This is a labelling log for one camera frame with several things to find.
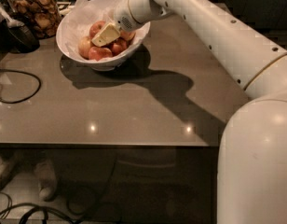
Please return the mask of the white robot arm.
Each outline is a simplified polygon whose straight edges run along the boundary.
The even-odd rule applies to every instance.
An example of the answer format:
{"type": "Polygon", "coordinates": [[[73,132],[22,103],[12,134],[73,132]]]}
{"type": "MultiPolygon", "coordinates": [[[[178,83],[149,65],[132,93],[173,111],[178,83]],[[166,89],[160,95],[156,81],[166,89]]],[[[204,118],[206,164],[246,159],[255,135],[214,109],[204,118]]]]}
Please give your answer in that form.
{"type": "Polygon", "coordinates": [[[209,0],[123,0],[93,38],[175,13],[250,97],[227,123],[219,148],[217,224],[287,224],[287,50],[209,0]]]}

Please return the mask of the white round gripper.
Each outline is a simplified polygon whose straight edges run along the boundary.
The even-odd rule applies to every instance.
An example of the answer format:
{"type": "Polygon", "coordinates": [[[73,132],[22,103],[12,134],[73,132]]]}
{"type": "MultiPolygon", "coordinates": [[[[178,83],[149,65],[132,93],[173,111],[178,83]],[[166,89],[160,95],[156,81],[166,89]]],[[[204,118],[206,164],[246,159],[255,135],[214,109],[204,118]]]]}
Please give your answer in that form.
{"type": "Polygon", "coordinates": [[[116,24],[107,22],[91,39],[95,46],[104,47],[114,42],[120,38],[120,30],[131,32],[141,27],[141,24],[133,18],[130,12],[129,0],[119,0],[115,6],[113,16],[116,24]]]}

